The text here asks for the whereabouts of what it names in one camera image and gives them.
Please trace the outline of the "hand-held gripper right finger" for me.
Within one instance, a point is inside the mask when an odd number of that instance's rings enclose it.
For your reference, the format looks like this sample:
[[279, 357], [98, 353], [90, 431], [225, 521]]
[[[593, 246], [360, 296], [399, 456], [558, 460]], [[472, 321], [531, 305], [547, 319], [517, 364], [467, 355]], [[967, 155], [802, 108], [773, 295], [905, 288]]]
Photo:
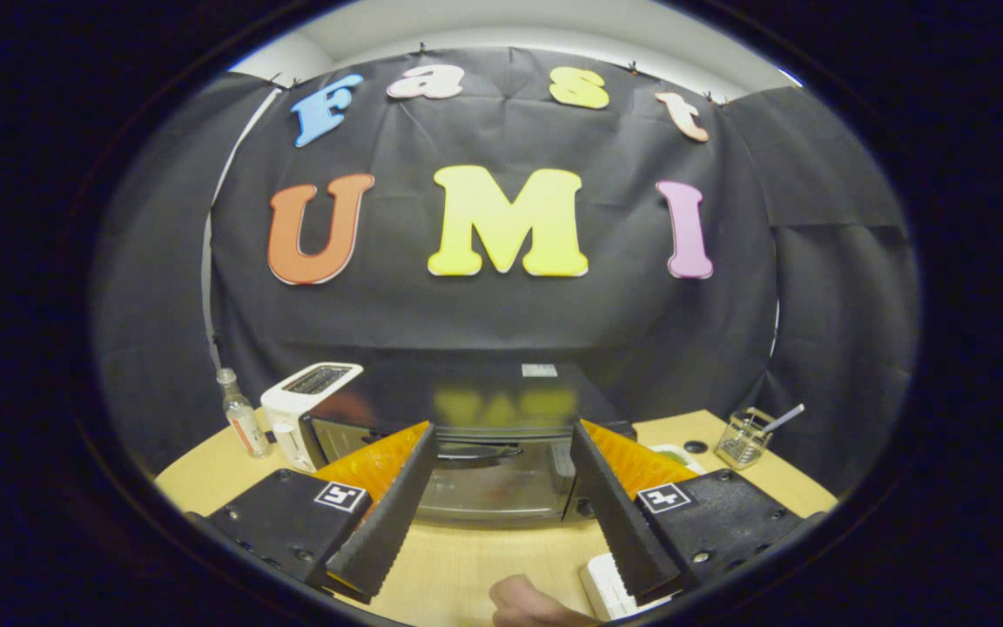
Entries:
[[783, 550], [823, 515], [823, 488], [777, 454], [719, 454], [720, 418], [660, 418], [636, 438], [579, 421], [570, 459], [625, 590], [689, 594]]

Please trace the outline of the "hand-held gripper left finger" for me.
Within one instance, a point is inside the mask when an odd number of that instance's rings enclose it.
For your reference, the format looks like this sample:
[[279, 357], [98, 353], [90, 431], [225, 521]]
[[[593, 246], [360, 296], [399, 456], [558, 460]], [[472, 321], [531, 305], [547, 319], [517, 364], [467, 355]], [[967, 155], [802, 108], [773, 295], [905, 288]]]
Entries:
[[402, 429], [323, 469], [276, 469], [199, 531], [323, 594], [370, 603], [405, 543], [438, 455], [435, 425]]

